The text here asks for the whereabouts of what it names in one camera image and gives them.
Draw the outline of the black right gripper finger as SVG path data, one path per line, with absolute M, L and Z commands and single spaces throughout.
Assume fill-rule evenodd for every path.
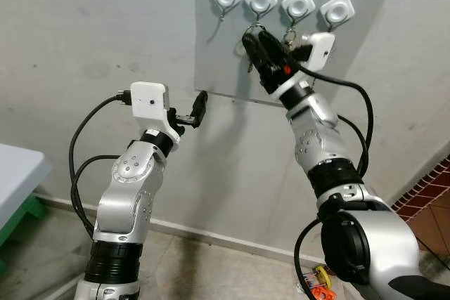
M 242 34 L 242 44 L 252 68 L 257 70 L 260 84 L 263 87 L 270 87 L 271 63 L 260 40 L 264 32 L 267 32 L 264 27 L 250 28 Z
M 267 30 L 257 33 L 257 69 L 283 68 L 290 64 L 284 44 Z

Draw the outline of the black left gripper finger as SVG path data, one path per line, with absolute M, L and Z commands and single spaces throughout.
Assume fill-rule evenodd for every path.
M 205 118 L 207 111 L 208 91 L 200 91 L 193 101 L 191 111 L 191 126 L 193 129 L 198 129 Z

